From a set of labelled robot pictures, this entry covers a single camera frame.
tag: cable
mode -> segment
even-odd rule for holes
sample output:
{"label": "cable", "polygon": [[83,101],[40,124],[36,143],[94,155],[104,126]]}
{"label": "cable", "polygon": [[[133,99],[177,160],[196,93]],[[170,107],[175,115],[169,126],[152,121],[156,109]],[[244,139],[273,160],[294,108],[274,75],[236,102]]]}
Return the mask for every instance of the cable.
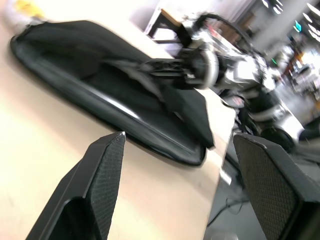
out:
{"label": "cable", "polygon": [[234,200],[232,201],[230,204],[228,204],[228,198],[225,200],[226,201],[226,204],[223,208],[221,208],[218,213],[215,215],[215,217],[207,224],[207,228],[210,227],[210,225],[220,216],[220,214],[222,214],[222,212],[226,209],[229,209],[231,208],[232,206],[234,205],[238,205],[238,204],[241,204],[238,212],[236,214],[238,214],[243,206],[243,204],[246,204],[246,203],[249,203],[250,201],[248,199],[242,199],[242,200]]}
{"label": "cable", "polygon": [[[227,198],[227,199],[225,200],[225,204],[226,204],[226,205],[228,205],[228,200],[229,200],[229,199],[230,199],[230,198]],[[244,203],[241,203],[238,211],[234,211],[231,207],[228,208],[228,211],[229,211],[231,214],[233,214],[233,215],[238,215],[238,213],[240,213],[243,205],[244,205]]]}

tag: desk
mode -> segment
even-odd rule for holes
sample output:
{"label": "desk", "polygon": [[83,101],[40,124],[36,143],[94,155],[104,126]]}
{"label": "desk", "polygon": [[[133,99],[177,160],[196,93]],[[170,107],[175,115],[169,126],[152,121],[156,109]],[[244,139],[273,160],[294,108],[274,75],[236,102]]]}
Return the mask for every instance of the desk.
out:
{"label": "desk", "polygon": [[[152,57],[170,57],[126,21],[94,20]],[[7,47],[12,33],[2,22],[0,36],[0,239],[22,240],[89,144],[114,130],[16,63]],[[200,92],[216,148],[202,167],[192,168],[127,140],[108,240],[202,240],[235,113],[211,90]]]}

